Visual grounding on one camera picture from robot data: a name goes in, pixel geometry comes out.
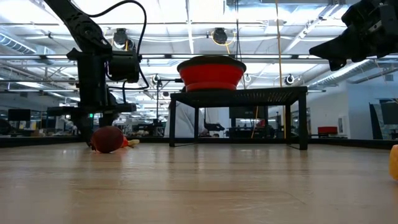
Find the yellow object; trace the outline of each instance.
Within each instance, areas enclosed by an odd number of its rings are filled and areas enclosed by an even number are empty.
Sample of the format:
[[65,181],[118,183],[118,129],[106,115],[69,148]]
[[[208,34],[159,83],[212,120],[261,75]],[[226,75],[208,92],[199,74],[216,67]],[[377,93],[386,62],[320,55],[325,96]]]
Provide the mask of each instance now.
[[139,144],[139,140],[138,139],[133,139],[129,141],[129,146],[133,147],[135,145]]
[[390,152],[390,175],[394,180],[398,180],[398,145],[392,147]]

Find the person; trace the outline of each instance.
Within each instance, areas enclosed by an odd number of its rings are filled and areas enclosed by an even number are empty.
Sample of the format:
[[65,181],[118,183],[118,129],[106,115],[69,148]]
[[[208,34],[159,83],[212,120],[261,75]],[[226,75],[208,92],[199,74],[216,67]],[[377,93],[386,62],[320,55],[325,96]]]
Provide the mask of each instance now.
[[[181,90],[182,93],[186,92],[185,87]],[[191,106],[176,102],[175,108],[175,137],[176,138],[193,138],[195,134],[195,109]],[[206,134],[208,131],[205,128],[205,119],[203,114],[199,111],[199,134]],[[164,137],[170,137],[170,105],[169,105],[169,118],[166,122],[164,130]]]

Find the red ball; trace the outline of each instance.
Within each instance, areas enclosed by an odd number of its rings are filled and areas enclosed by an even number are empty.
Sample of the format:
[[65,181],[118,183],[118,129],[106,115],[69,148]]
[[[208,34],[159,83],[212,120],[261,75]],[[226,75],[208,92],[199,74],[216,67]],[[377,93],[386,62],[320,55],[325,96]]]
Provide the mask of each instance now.
[[124,135],[122,131],[114,126],[98,128],[91,137],[91,145],[95,150],[102,153],[110,153],[123,144]]

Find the ceiling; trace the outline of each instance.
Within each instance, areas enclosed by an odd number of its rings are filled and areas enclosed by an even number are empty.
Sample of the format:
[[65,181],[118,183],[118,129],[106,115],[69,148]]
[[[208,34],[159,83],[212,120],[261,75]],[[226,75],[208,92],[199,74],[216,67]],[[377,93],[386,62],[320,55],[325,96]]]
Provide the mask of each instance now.
[[[99,13],[121,0],[72,0],[87,14]],[[246,81],[238,88],[267,88],[279,86],[280,75],[287,75],[306,82],[328,72],[327,61],[308,56],[310,47],[316,46],[341,34],[345,26],[340,21],[349,5],[328,5],[329,0],[280,0],[279,15],[275,3],[268,0],[240,0],[239,13],[229,6],[230,0],[140,0],[146,9],[147,28],[141,45],[141,54],[147,60],[141,63],[147,79],[154,75],[161,78],[179,78],[177,65],[191,57],[191,54],[230,54],[236,53],[236,16],[239,18],[239,39],[241,53],[248,55],[244,62],[247,66]],[[345,1],[352,4],[358,1]],[[141,34],[143,13],[135,4],[125,4],[108,14],[93,19],[102,28],[104,36],[112,41],[117,28],[126,28],[129,37],[136,43]],[[226,46],[216,45],[211,33],[216,27],[225,29],[228,36]],[[278,28],[280,31],[280,50],[282,65],[279,67]],[[34,50],[36,54],[65,55],[72,48],[78,48],[68,29],[42,0],[2,0],[0,1],[0,40],[1,34],[17,43]],[[0,45],[4,55],[21,55],[10,46]],[[151,58],[164,54],[183,54],[185,58]],[[298,55],[291,60],[290,56]],[[65,81],[77,79],[74,62],[54,60],[49,63],[37,60],[1,59],[0,77],[3,80],[45,80],[46,83],[11,83],[8,89],[48,90],[60,101],[78,100],[74,85]],[[120,86],[120,83],[108,83]],[[127,87],[139,87],[139,83],[127,84]],[[169,83],[162,91],[174,92],[182,88],[181,83]],[[155,88],[148,93],[127,92],[127,100],[146,104],[150,108],[155,104]],[[114,91],[119,100],[121,93]],[[168,97],[160,94],[161,103],[168,104]]]

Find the black table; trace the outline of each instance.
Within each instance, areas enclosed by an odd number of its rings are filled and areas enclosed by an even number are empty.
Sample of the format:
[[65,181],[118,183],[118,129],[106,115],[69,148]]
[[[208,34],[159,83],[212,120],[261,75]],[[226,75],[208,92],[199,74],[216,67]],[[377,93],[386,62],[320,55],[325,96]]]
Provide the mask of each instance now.
[[307,132],[307,92],[306,86],[285,88],[263,88],[236,91],[196,91],[173,93],[170,95],[170,147],[175,147],[175,110],[179,101],[195,109],[195,135],[198,142],[199,108],[233,107],[233,106],[285,106],[286,138],[291,144],[291,110],[290,106],[298,101],[298,125],[300,150],[308,149]]

